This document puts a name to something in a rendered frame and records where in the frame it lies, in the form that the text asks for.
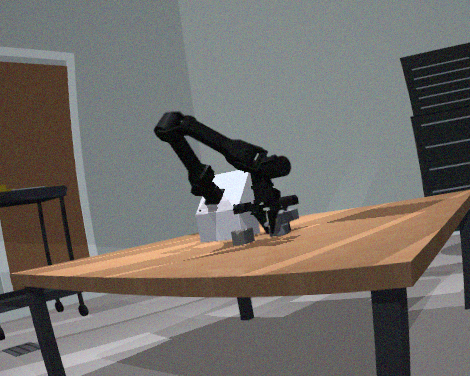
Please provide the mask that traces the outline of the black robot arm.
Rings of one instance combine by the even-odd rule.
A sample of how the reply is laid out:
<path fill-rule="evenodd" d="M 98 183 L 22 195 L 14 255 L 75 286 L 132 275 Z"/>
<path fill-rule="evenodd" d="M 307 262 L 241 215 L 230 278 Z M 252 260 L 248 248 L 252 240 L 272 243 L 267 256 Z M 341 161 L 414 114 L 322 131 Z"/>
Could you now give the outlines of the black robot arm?
<path fill-rule="evenodd" d="M 221 135 L 196 118 L 183 115 L 181 111 L 164 113 L 154 132 L 161 141 L 170 144 L 184 163 L 188 171 L 188 181 L 192 186 L 191 193 L 194 196 L 202 196 L 205 205 L 219 204 L 225 189 L 220 189 L 212 182 L 215 171 L 210 165 L 199 161 L 184 136 L 190 136 L 223 154 L 227 162 L 236 169 L 250 173 L 252 182 L 287 176 L 291 169 L 286 156 L 275 154 L 268 157 L 268 151 L 263 147 Z M 254 160 L 257 153 L 259 155 Z"/>

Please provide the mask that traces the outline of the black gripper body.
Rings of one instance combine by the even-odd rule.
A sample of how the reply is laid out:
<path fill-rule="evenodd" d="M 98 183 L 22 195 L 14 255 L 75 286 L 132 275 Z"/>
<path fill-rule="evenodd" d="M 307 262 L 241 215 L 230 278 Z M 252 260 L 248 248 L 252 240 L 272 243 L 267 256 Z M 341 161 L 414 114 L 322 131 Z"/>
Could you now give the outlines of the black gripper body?
<path fill-rule="evenodd" d="M 280 209 L 286 206 L 292 206 L 299 204 L 298 198 L 296 195 L 290 195 L 285 197 L 280 197 L 280 200 L 276 200 L 274 197 L 273 191 L 274 183 L 272 180 L 263 180 L 252 182 L 251 190 L 254 192 L 253 200 L 254 204 L 251 202 L 236 204 L 233 207 L 234 214 L 241 214 L 244 212 L 256 213 L 263 211 L 263 208 L 270 208 L 270 210 Z M 272 203 L 267 203 L 267 202 Z M 263 202 L 263 205 L 260 205 Z"/>

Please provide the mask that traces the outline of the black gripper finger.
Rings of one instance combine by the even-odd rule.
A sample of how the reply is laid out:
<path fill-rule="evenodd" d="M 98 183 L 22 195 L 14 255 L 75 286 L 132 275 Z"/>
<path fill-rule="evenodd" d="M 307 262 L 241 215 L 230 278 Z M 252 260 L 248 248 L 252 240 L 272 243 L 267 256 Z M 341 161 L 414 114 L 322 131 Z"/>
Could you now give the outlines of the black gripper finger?
<path fill-rule="evenodd" d="M 275 231 L 276 219 L 280 210 L 283 210 L 283 208 L 267 211 L 271 233 Z"/>
<path fill-rule="evenodd" d="M 261 212 L 256 212 L 256 213 L 250 213 L 250 214 L 255 216 L 255 218 L 259 221 L 259 223 L 261 224 L 261 226 L 265 230 L 266 234 L 268 235 L 268 234 L 270 234 L 269 226 L 268 227 L 264 226 L 264 224 L 267 223 L 266 212 L 267 212 L 267 210 L 261 211 Z"/>

